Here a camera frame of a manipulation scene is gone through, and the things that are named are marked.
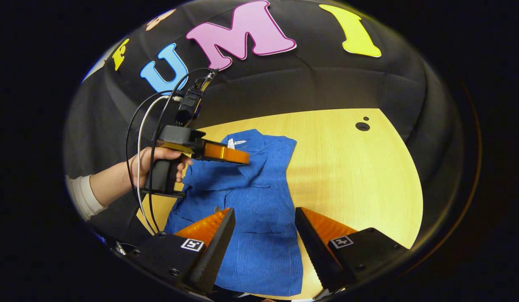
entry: pink letter m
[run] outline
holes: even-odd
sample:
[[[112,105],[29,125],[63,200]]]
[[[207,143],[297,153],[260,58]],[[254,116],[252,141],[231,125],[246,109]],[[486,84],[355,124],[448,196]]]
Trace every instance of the pink letter m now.
[[[246,37],[254,41],[252,52],[256,55],[283,53],[296,48],[296,42],[282,33],[278,24],[267,10],[269,2],[258,0],[245,3],[233,11],[231,29],[202,23],[194,27],[187,39],[194,39],[211,62],[210,68],[223,70],[231,65],[231,59],[224,57],[219,48],[244,60],[247,56]]]

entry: screw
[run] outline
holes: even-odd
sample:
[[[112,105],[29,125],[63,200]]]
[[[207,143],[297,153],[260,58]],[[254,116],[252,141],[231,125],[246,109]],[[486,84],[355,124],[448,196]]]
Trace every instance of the screw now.
[[[170,268],[169,269],[169,272],[171,275],[177,277],[178,275],[181,275],[181,273],[179,273],[179,270],[175,269],[175,268]]]

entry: black cable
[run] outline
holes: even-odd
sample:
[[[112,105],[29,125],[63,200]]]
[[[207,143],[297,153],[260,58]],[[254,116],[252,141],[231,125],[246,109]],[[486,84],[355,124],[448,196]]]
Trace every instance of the black cable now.
[[[189,72],[184,77],[182,77],[181,80],[179,80],[179,82],[177,83],[177,85],[175,87],[179,87],[181,85],[181,82],[184,81],[185,78],[189,77],[190,74],[192,74],[193,72],[196,72],[196,71],[200,71],[200,70],[211,70],[211,69],[207,68],[207,67],[201,67],[201,68],[194,69],[193,71]],[[155,153],[155,145],[157,143],[157,137],[158,137],[158,134],[160,132],[160,123],[162,122],[164,111],[166,111],[166,108],[167,108],[168,104],[171,102],[171,100],[173,98],[173,94],[175,94],[175,90],[170,95],[170,98],[168,99],[168,101],[164,105],[164,108],[162,109],[162,112],[160,113],[159,120],[157,122],[157,127],[155,128],[155,132],[153,133],[153,138],[152,138],[152,142],[151,142],[152,146],[151,146],[151,157],[150,157],[150,160],[149,160],[150,163],[149,163],[149,186],[148,186],[148,197],[149,197],[149,204],[150,205],[151,205],[151,190],[152,190],[152,184],[153,184],[153,164],[154,164],[153,157],[154,157],[154,153]],[[159,228],[157,226],[157,222],[154,221],[154,223],[155,223],[155,227],[157,227],[157,231],[159,232]]]
[[[131,118],[130,122],[129,122],[129,126],[127,127],[127,136],[125,137],[125,162],[127,163],[127,173],[129,174],[129,180],[130,180],[130,187],[132,189],[131,193],[134,194],[135,196],[135,199],[138,199],[138,202],[141,203],[142,201],[140,200],[140,197],[138,197],[138,195],[136,194],[135,192],[135,188],[134,188],[134,183],[133,183],[133,175],[131,174],[130,172],[130,165],[129,165],[129,152],[128,152],[128,147],[129,147],[129,134],[130,134],[130,130],[133,126],[133,121],[134,121],[134,118],[136,117],[136,115],[138,114],[138,112],[140,111],[140,108],[142,108],[142,106],[147,103],[150,99],[158,96],[159,94],[164,94],[164,93],[167,93],[167,92],[173,92],[173,90],[165,90],[165,91],[161,91],[161,92],[157,92],[155,94],[152,94],[150,95],[148,98],[146,98],[141,104],[140,106],[138,106],[138,108],[136,108],[136,111],[134,112],[133,114],[133,117]],[[155,221],[155,218],[154,218],[154,214],[153,214],[153,210],[152,210],[152,206],[151,206],[151,203],[149,204],[150,208],[151,208],[151,217],[153,218],[153,221]],[[146,223],[148,224],[149,228],[153,229],[152,225],[149,223],[149,221],[146,221]]]

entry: wooden table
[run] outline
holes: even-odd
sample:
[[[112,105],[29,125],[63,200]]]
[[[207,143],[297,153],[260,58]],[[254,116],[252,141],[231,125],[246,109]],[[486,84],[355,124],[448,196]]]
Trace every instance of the wooden table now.
[[[357,129],[365,122],[367,131]],[[356,230],[375,227],[410,248],[422,222],[422,188],[403,140],[380,109],[332,109],[240,120],[200,129],[205,139],[257,129],[297,141],[287,168],[295,207],[319,212]],[[164,228],[175,199],[153,196],[155,219]],[[149,211],[144,199],[146,214]],[[138,218],[144,218],[138,212]],[[302,292],[272,299],[311,299],[322,286],[300,236]]]

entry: hand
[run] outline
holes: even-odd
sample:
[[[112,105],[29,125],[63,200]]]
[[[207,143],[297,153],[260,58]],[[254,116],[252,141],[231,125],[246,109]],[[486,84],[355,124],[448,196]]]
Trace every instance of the hand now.
[[[181,151],[175,151],[172,149],[157,147],[154,152],[154,160],[174,160],[181,156]],[[146,176],[149,172],[149,163],[151,158],[151,147],[147,147],[140,151],[140,187],[144,187],[146,184]],[[131,174],[133,176],[133,184],[135,187],[138,187],[138,154],[131,157],[129,159],[129,166],[131,169]],[[184,157],[184,160],[177,166],[177,174],[175,177],[178,183],[183,181],[183,169],[185,168],[185,164],[191,165],[193,164],[192,160],[188,157]]]

